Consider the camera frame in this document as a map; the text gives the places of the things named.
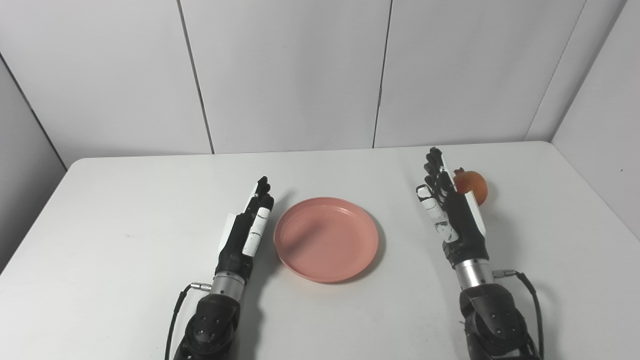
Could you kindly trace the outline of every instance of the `pink plate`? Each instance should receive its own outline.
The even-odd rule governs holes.
[[[312,281],[339,282],[355,276],[373,260],[378,232],[357,205],[315,197],[282,215],[273,243],[282,263],[294,273]]]

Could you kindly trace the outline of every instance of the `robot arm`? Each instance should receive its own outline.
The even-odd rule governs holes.
[[[246,209],[229,216],[209,294],[200,299],[174,360],[220,360],[231,348],[240,319],[241,298],[253,269],[253,257],[273,209],[267,177],[256,184]]]
[[[427,154],[424,168],[428,175],[416,192],[444,238],[445,257],[458,276],[471,360],[512,352],[519,352],[513,359],[539,359],[513,297],[495,283],[484,244],[486,230],[473,192],[458,193],[442,153],[435,147]]]

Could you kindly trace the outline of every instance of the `white table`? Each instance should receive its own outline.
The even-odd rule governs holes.
[[[481,211],[494,268],[538,289],[547,359],[633,359],[640,241],[553,146],[443,146],[489,182]],[[76,162],[0,275],[3,359],[161,359],[178,292],[210,281],[223,223],[269,176],[275,220],[299,200],[350,200],[376,222],[374,266],[316,284],[263,240],[240,359],[461,359],[459,286],[415,187],[428,147],[99,158]],[[504,279],[532,334],[526,289]],[[189,294],[174,345],[204,295]]]

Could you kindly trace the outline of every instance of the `robotic hand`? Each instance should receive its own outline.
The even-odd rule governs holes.
[[[187,323],[174,360],[220,360],[231,348],[240,319],[240,300],[251,276],[253,257],[260,245],[273,209],[271,186],[262,177],[239,215],[230,214],[223,230],[220,256],[213,283],[191,283],[181,294],[173,312],[165,358],[168,360],[175,318],[189,288],[208,291]]]
[[[426,184],[416,189],[418,199],[427,209],[436,230],[444,238],[445,256],[456,271],[462,289],[460,310],[465,318],[465,333],[471,360],[542,359],[527,332],[524,317],[515,307],[513,297],[496,277],[516,275],[534,295],[535,290],[524,274],[514,270],[492,272],[484,245],[486,230],[473,192],[458,193],[442,152],[431,148],[424,165]],[[540,315],[539,341],[542,345]]]

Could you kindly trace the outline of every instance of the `cable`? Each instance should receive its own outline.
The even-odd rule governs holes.
[[[528,335],[528,338],[529,339],[527,340],[527,347],[529,347],[529,352],[532,354],[531,359],[541,360],[540,352],[538,351],[538,348],[536,348],[536,344],[533,342],[531,335]]]
[[[536,321],[538,323],[538,354],[540,356],[540,360],[544,360],[545,358],[545,338],[542,333],[542,310],[540,309],[540,302],[538,301],[538,295],[536,294],[536,288],[533,287],[533,284],[527,276],[522,272],[516,272],[516,276],[524,286],[527,287],[529,293],[531,293],[531,297],[533,297],[533,305],[536,307]]]
[[[169,325],[169,335],[166,338],[164,360],[169,360],[169,353],[171,350],[171,338],[173,337],[173,328],[175,327],[175,320],[178,319],[178,312],[180,312],[180,308],[182,307],[184,298],[187,297],[187,291],[189,291],[189,289],[191,289],[191,284],[187,285],[187,287],[180,292],[180,295],[178,295],[178,301],[175,303],[175,308],[173,309],[173,316],[171,317],[171,324]]]

